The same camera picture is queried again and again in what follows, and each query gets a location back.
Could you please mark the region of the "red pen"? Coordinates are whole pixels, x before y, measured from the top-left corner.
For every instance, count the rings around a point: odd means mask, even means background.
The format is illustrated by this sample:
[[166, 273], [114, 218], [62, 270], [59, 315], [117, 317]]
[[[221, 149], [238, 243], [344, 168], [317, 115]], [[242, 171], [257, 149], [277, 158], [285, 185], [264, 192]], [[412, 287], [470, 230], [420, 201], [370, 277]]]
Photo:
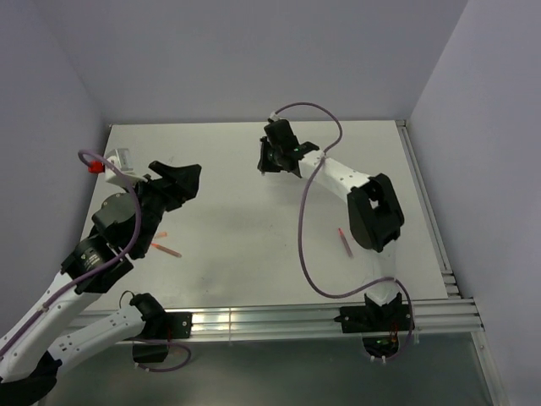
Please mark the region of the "red pen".
[[352, 249], [347, 241], [347, 237], [345, 235], [345, 233], [343, 232], [342, 228], [338, 228], [338, 233], [339, 233], [339, 237], [341, 239], [341, 242], [344, 246], [344, 250], [346, 251], [347, 253], [347, 256], [349, 258], [353, 258], [353, 252], [352, 252]]

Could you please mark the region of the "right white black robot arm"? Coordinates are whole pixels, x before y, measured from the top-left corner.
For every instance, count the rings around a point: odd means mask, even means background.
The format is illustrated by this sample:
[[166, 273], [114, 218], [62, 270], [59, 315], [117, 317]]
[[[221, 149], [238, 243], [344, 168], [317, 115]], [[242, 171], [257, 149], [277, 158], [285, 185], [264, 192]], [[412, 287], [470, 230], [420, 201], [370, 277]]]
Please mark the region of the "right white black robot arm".
[[[368, 324], [385, 329], [396, 316], [391, 302], [401, 285], [396, 279], [396, 241], [401, 236], [405, 217], [393, 184], [380, 173], [370, 176], [327, 156], [327, 151], [306, 141], [300, 143], [289, 121], [269, 118], [260, 139], [258, 170], [286, 172], [304, 179], [298, 215], [298, 257], [309, 286], [327, 299], [345, 299], [364, 293], [371, 304], [365, 311]], [[318, 184], [337, 196], [347, 207], [347, 219], [354, 241], [372, 260], [372, 280], [344, 294], [330, 294], [318, 288], [309, 275], [303, 252], [303, 220], [309, 189]]]

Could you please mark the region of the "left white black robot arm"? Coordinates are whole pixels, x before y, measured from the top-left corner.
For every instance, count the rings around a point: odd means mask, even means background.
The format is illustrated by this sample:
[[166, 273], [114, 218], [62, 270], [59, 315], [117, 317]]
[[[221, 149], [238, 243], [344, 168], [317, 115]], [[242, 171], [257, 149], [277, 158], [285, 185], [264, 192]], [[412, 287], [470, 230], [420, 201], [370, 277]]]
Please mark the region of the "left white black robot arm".
[[172, 318], [148, 293], [134, 294], [119, 310], [76, 332], [70, 322], [107, 293], [145, 257], [165, 213], [196, 197], [201, 167], [149, 168], [157, 178], [140, 178], [105, 168], [107, 180], [123, 186], [93, 215], [93, 227], [61, 265], [52, 284], [1, 339], [1, 403], [35, 405], [57, 379], [80, 362], [125, 339], [134, 339], [139, 368], [161, 363], [168, 355]]

